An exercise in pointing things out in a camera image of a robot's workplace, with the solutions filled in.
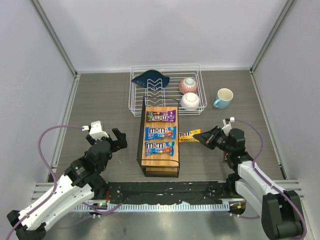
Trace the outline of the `yellow candy bag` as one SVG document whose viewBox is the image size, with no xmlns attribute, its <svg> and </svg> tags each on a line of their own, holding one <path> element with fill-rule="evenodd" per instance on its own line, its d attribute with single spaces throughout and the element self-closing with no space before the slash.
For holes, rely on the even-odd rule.
<svg viewBox="0 0 320 240">
<path fill-rule="evenodd" d="M 194 135 L 200 134 L 201 129 L 194 129 L 186 132 L 180 132 L 178 134 L 179 143 L 183 142 L 199 142 L 199 140 L 194 138 Z"/>
</svg>

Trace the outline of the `blue candy bag long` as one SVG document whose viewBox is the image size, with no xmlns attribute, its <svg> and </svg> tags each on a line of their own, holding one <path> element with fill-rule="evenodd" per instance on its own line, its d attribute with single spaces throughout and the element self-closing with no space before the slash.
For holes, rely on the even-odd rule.
<svg viewBox="0 0 320 240">
<path fill-rule="evenodd" d="M 149 140 L 162 140 L 173 139 L 177 136 L 177 127 L 146 127 L 145 128 L 145 141 Z"/>
</svg>

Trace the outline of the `blue candy bag short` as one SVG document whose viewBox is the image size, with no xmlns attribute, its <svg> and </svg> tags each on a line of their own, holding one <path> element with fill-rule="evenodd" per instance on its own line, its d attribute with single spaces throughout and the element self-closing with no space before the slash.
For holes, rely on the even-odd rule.
<svg viewBox="0 0 320 240">
<path fill-rule="evenodd" d="M 175 142 L 145 142 L 145 155 L 169 154 L 174 155 Z"/>
</svg>

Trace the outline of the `purple brown candy bag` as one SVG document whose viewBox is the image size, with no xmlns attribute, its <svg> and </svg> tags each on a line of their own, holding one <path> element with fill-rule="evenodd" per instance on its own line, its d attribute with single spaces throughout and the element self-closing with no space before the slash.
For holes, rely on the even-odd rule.
<svg viewBox="0 0 320 240">
<path fill-rule="evenodd" d="M 224 162 L 227 162 L 227 160 L 228 160 L 228 153 L 227 153 L 227 152 L 224 152 L 224 153 L 223 153 L 223 161 L 224 161 Z"/>
</svg>

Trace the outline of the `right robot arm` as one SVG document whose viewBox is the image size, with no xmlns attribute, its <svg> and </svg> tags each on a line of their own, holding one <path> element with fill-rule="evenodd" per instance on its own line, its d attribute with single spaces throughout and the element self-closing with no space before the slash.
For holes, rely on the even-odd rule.
<svg viewBox="0 0 320 240">
<path fill-rule="evenodd" d="M 260 170 L 246 151 L 243 130 L 232 128 L 226 132 L 216 126 L 193 137 L 208 149 L 219 148 L 227 154 L 227 164 L 234 171 L 229 177 L 234 181 L 230 187 L 258 213 L 263 231 L 270 240 L 302 240 L 306 236 L 300 196 L 294 190 L 279 186 Z"/>
</svg>

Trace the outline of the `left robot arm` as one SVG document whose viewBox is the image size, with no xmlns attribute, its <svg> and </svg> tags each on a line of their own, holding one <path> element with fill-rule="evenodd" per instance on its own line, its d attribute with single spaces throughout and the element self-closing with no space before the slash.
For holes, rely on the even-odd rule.
<svg viewBox="0 0 320 240">
<path fill-rule="evenodd" d="M 50 170 L 53 186 L 35 202 L 7 214 L 12 226 L 8 239 L 16 234 L 20 240 L 42 240 L 47 231 L 72 209 L 88 200 L 101 199 L 107 193 L 108 183 L 101 173 L 106 170 L 113 153 L 127 148 L 127 136 L 113 128 L 116 139 L 112 139 L 100 121 L 81 126 L 80 130 L 88 132 L 86 139 L 90 148 L 74 160 L 60 178 Z"/>
</svg>

